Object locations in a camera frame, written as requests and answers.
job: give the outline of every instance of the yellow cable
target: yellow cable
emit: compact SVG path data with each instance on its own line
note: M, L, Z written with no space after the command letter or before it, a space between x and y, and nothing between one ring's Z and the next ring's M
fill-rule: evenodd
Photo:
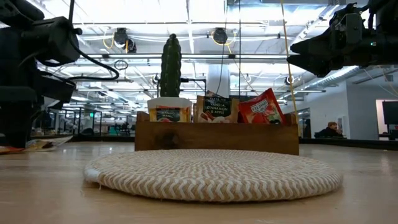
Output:
M228 50L229 50L229 54L232 54L231 47L229 47L229 45L227 45L226 47L227 47L227 48L228 48Z
M113 34L112 34L112 44L111 44L111 46L106 45L106 43L105 43L105 35L106 35L106 32L104 33L104 38L102 39L102 41L103 41L103 43L104 43L104 46L105 46L107 49L111 49L111 48L113 47L113 44L114 44L114 32L113 32Z
M285 21L285 10L284 10L284 0L280 0L280 6L282 8L282 17L283 17L283 23L284 23L284 32L285 32L285 48L286 48L286 56L289 56L289 48L287 46L287 34L286 34L286 21ZM293 88L293 77L292 77L292 71L290 70L290 64L287 63L287 68L289 70L289 83L290 83L290 93L292 94L292 100L293 100L293 107L294 107L294 114L296 116L296 123L298 127L298 136L301 136L301 131L300 131L300 126L299 126L299 115L297 114L297 107L296 107L296 99L294 97L294 88Z

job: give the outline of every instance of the wall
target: wall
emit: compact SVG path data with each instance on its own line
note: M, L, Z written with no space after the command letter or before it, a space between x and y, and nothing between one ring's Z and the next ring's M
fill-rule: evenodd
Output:
M305 97L305 101L297 102L298 110L310 108L311 136L326 128L329 121L337 122L338 118L345 117L343 134L350 138L346 83L342 82L337 87L325 90L326 93L310 93ZM293 110L292 105L282 108L283 113L290 113Z
M397 97L377 85L348 85L347 96L351 138L378 140L376 100L396 100Z

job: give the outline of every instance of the vanilla cinnamon apple package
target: vanilla cinnamon apple package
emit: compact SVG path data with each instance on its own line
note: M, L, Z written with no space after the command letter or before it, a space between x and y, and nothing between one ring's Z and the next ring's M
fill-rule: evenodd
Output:
M245 123L285 124L285 116L271 88L261 95L239 103Z
M238 99L220 96L197 96L195 122L198 123L237 123Z

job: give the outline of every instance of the wooden table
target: wooden table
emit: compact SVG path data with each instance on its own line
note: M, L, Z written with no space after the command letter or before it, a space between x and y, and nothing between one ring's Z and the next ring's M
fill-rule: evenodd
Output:
M0 156L0 223L396 223L398 152L300 146L345 173L343 189L290 202L205 204L159 201L85 184L92 158L132 143L71 143L58 151Z

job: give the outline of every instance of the string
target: string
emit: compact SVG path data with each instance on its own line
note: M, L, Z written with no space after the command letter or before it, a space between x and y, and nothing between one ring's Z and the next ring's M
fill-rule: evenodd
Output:
M289 57L289 47L287 45L287 32L286 32L286 21L285 21L285 9L284 9L284 0L280 0L280 6L282 8L282 17L283 17L283 23L284 23L284 33L285 33L285 48L286 48L286 56ZM296 100L294 97L294 88L293 88L293 76L292 76L292 71L290 69L290 63L287 63L287 69L289 71L289 83L290 83L290 93L292 95L292 101L293 101L293 108L294 108L294 115L296 117L296 123L297 123L297 129L298 129L298 135L301 136L301 131L299 128L299 115L297 114L297 107L296 107Z

